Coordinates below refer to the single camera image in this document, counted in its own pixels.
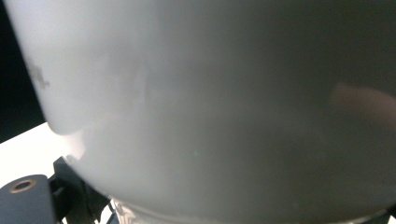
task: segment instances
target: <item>white surface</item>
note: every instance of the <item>white surface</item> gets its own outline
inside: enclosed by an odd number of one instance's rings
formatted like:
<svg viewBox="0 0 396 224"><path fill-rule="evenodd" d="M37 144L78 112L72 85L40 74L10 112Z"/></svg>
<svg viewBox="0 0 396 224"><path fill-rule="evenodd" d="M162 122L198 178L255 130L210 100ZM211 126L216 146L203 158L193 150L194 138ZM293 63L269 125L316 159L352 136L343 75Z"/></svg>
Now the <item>white surface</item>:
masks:
<svg viewBox="0 0 396 224"><path fill-rule="evenodd" d="M26 175L53 174L52 163L64 144L47 123L0 144L0 186Z"/></svg>

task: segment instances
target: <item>black bracket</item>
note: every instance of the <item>black bracket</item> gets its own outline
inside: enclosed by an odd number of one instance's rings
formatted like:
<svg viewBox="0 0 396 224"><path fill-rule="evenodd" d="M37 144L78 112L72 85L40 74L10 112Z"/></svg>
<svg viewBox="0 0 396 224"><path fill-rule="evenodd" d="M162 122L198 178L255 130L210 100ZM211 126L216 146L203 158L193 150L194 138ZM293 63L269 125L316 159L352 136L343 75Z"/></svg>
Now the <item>black bracket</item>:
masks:
<svg viewBox="0 0 396 224"><path fill-rule="evenodd" d="M60 158L53 163L55 174L28 175L0 189L0 223L92 224L100 221L102 211L110 206L107 223L119 223L110 200L81 180Z"/></svg>

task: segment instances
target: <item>screw hole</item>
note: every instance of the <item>screw hole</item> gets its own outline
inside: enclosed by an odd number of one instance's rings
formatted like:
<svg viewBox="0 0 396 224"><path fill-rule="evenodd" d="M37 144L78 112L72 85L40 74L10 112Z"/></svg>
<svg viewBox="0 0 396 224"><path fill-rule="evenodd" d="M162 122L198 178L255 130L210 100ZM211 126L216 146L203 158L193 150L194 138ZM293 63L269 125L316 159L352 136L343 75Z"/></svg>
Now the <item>screw hole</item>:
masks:
<svg viewBox="0 0 396 224"><path fill-rule="evenodd" d="M22 180L12 186L12 188L9 190L11 193L20 193L23 191L26 191L28 189L31 189L35 185L35 180L33 179L27 179L27 180Z"/></svg>

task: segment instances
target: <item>dark background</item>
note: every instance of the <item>dark background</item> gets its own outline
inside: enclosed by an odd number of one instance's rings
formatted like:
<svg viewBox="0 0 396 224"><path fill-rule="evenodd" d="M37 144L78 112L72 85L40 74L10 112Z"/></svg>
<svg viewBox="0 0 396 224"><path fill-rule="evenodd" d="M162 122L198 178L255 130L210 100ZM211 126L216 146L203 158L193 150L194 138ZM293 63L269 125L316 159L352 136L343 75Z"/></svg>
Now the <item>dark background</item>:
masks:
<svg viewBox="0 0 396 224"><path fill-rule="evenodd" d="M0 1L0 143L45 122Z"/></svg>

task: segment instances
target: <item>black mount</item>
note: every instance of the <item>black mount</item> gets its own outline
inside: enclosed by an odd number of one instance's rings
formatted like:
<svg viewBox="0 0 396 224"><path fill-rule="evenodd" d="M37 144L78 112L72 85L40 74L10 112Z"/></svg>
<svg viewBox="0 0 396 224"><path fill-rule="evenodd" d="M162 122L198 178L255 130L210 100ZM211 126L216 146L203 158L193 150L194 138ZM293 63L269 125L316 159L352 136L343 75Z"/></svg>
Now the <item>black mount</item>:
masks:
<svg viewBox="0 0 396 224"><path fill-rule="evenodd" d="M28 175L0 189L0 223L92 224L100 221L109 206L112 215L108 224L118 224L110 200L81 180L59 158L53 163L55 174Z"/></svg>

